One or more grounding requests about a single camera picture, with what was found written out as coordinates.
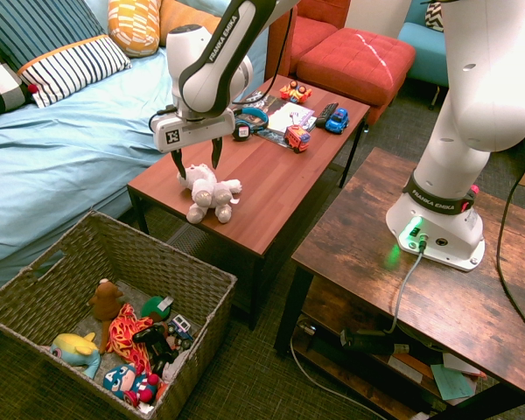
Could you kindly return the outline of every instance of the box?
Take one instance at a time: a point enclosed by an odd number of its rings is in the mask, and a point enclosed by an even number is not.
[[[59,260],[45,273],[51,259]],[[124,282],[148,296],[171,296],[172,312],[199,333],[155,409],[144,414],[49,354],[60,333],[72,333],[91,314],[88,300],[99,280]],[[0,330],[24,342],[126,417],[173,419],[224,340],[236,278],[105,214],[90,212],[30,266],[0,289]],[[140,318],[140,308],[135,307]]]

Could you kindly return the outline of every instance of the green toy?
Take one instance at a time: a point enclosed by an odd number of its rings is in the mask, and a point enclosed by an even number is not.
[[[169,314],[172,311],[172,297],[162,298],[161,296],[151,297],[142,306],[140,314],[142,318],[150,317],[154,322],[160,322],[164,319],[169,318]]]

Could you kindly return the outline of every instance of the brown wooden table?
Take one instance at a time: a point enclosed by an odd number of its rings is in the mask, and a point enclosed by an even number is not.
[[[356,321],[369,327],[361,316],[363,307],[392,319],[399,288],[417,257],[399,250],[387,228],[385,214],[414,167],[409,161],[374,149],[297,248],[292,257],[297,271],[276,336],[275,349],[280,354],[289,351],[294,330],[294,337],[299,336],[296,324],[301,312],[337,336],[343,325]],[[487,418],[525,403],[525,325],[508,300],[495,267],[504,205],[502,200],[482,192],[475,202],[486,238],[486,253],[478,268],[465,273],[423,259],[402,295],[400,324],[500,381],[450,406],[433,417],[436,419]],[[513,205],[503,236],[501,267],[525,312],[525,210]],[[414,411],[395,398],[343,373],[322,354],[308,350],[311,340],[307,334],[301,335],[305,337],[297,341],[296,353],[317,363],[392,417],[413,415]],[[424,376],[418,385],[439,396],[432,386],[435,382],[431,371],[427,375],[429,366],[422,365],[421,369]]]
[[[279,89],[289,82],[289,79],[278,76],[270,94],[279,96]],[[270,80],[258,90],[265,91],[269,84]],[[285,262],[293,250],[293,246],[290,250],[283,246],[280,248],[281,252],[275,253],[279,255],[267,262],[269,258],[266,257],[271,245],[275,243],[278,234],[284,231],[287,222],[294,218],[294,212],[298,211],[294,220],[294,224],[298,226],[294,228],[305,228],[300,218],[306,219],[308,226],[312,216],[319,209],[319,202],[324,201],[340,176],[342,186],[369,110],[368,105],[323,89],[307,87],[312,88],[312,95],[304,103],[305,107],[314,109],[318,114],[328,103],[338,102],[339,107],[347,109],[350,115],[351,129],[334,135],[316,128],[311,132],[308,149],[301,154],[259,136],[252,136],[244,143],[233,141],[231,136],[224,137],[220,163],[214,172],[218,179],[241,181],[243,189],[237,196],[240,201],[233,205],[233,216],[229,223],[220,224],[214,216],[214,211],[210,211],[206,218],[196,225],[210,234],[218,235],[226,243],[247,251],[255,258],[248,308],[252,328],[256,324],[260,283],[266,277],[275,275],[281,263]],[[333,160],[350,136],[354,139],[353,147],[346,166],[341,168],[334,165]],[[210,142],[186,147],[183,149],[183,165],[210,165],[211,152]],[[300,215],[302,201],[308,201],[310,192],[327,169],[333,169],[339,176],[330,185],[328,192],[320,192],[317,198],[309,199],[310,208]],[[148,227],[144,218],[143,200],[154,203],[182,219],[193,203],[190,191],[184,189],[177,181],[177,168],[171,155],[163,157],[130,181],[128,190],[140,228],[145,233],[148,233]],[[296,239],[295,233],[290,231],[283,236],[286,236],[287,242]]]

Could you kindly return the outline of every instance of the yellow pillow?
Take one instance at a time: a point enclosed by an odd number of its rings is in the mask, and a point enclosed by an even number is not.
[[[152,55],[159,46],[161,0],[109,0],[108,33],[129,57]]]
[[[159,44],[161,46],[165,46],[167,33],[179,26],[197,24],[207,28],[210,33],[214,33],[220,22],[219,17],[196,10],[177,0],[164,0],[161,4],[160,15],[161,39]]]

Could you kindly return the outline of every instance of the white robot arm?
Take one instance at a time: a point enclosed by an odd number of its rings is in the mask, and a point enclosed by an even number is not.
[[[525,137],[525,0],[442,3],[450,90],[388,228],[402,249],[461,270],[484,255],[473,185],[490,152]]]
[[[253,79],[247,51],[256,37],[299,0],[232,0],[213,35],[198,25],[167,34],[167,62],[173,106],[150,122],[154,144],[170,151],[183,178],[180,149],[213,140],[212,165],[218,164],[221,137],[233,133],[228,107]]]

